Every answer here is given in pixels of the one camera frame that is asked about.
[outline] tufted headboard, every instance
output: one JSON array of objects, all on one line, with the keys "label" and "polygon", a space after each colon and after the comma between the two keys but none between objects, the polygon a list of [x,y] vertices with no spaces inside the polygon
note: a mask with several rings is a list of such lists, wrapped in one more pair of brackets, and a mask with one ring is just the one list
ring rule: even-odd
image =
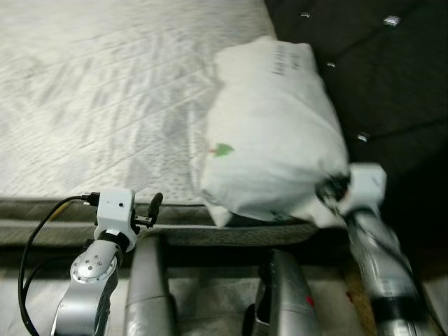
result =
[{"label": "tufted headboard", "polygon": [[[440,168],[447,166],[447,2],[265,3],[279,40],[314,49],[351,160],[375,161],[387,171],[383,216],[399,231],[396,223],[408,221],[407,233],[418,217],[403,217],[410,209],[437,219],[431,216],[442,210],[435,206],[445,202],[434,193],[442,181],[448,186],[448,170]],[[444,216],[444,228],[447,222]]]}]

